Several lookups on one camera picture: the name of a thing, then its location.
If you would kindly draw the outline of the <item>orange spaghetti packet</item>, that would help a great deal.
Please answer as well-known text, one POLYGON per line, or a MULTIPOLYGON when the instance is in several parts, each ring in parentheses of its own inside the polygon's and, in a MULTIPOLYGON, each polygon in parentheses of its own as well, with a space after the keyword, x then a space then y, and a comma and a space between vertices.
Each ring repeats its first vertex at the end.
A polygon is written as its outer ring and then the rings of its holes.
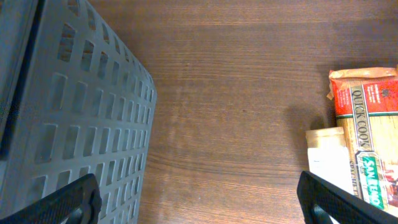
POLYGON ((397 69, 332 70, 329 99, 349 150, 353 193, 397 215, 397 69))

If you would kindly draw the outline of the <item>white tube with tan cap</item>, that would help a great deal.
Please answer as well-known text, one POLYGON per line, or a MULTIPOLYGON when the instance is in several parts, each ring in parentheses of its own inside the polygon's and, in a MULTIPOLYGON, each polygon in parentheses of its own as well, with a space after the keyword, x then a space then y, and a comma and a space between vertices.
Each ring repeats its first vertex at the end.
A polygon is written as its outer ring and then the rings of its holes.
POLYGON ((305 137, 310 172, 354 194, 344 129, 309 130, 305 132, 305 137))

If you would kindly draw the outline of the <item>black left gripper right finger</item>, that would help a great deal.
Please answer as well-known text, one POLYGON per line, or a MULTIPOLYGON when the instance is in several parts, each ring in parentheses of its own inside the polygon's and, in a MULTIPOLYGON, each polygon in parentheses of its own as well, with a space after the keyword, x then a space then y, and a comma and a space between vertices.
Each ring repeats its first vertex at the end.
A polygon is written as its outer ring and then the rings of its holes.
POLYGON ((397 223, 390 215, 349 194, 319 176, 303 171, 297 186, 297 197, 305 223, 397 223))

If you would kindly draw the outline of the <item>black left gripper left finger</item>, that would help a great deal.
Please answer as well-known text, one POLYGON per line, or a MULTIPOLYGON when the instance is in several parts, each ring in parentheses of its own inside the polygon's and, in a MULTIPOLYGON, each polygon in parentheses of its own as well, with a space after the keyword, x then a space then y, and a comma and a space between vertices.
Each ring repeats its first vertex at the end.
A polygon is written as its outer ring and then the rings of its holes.
POLYGON ((1 223, 98 223, 102 199, 94 174, 86 174, 1 223))

